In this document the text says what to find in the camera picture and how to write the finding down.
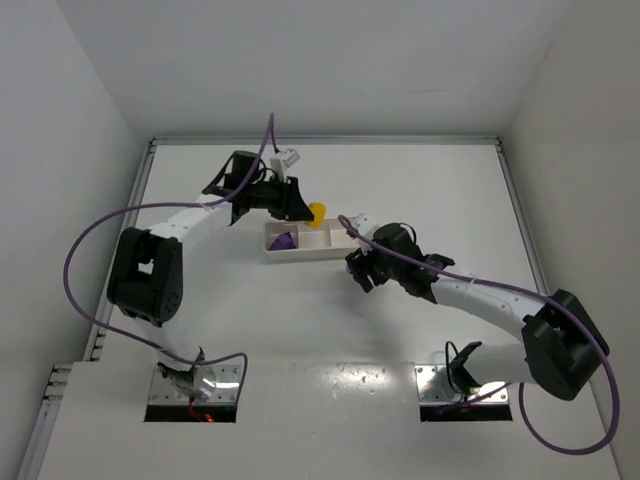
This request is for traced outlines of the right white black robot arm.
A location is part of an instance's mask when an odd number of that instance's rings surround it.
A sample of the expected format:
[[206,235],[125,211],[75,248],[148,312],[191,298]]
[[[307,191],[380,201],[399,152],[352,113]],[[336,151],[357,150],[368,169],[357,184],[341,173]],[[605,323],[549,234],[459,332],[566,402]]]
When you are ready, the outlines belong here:
[[531,383],[570,401],[599,368],[609,347],[578,298],[565,290],[552,296],[499,287],[439,254],[425,254],[414,232],[400,223],[383,226],[369,215],[340,220],[358,250],[347,270],[365,292],[397,282],[416,298],[464,311],[509,333],[515,343],[472,342],[446,365],[452,389],[468,396],[492,381]]

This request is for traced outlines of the yellow rounded lego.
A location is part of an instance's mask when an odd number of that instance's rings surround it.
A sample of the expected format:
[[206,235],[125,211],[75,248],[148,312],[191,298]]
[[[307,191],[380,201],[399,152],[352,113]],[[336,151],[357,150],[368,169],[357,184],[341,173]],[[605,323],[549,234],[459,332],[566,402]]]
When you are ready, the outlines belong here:
[[314,229],[320,228],[325,220],[327,208],[324,203],[312,202],[308,204],[309,210],[312,213],[312,219],[305,222],[305,224]]

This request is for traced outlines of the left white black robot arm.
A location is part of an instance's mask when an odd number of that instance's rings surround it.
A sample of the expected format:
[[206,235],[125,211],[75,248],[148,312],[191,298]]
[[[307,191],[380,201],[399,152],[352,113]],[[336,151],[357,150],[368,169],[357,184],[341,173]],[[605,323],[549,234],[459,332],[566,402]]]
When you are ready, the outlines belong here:
[[180,312],[186,256],[253,209],[265,210],[277,220],[318,219],[303,200],[297,179],[288,173],[298,158],[294,149],[279,151],[270,159],[271,172],[265,174],[257,154],[236,150],[195,206],[147,229],[129,227],[121,233],[107,298],[159,345],[160,371],[177,389],[193,392],[205,377],[204,352],[190,338]]

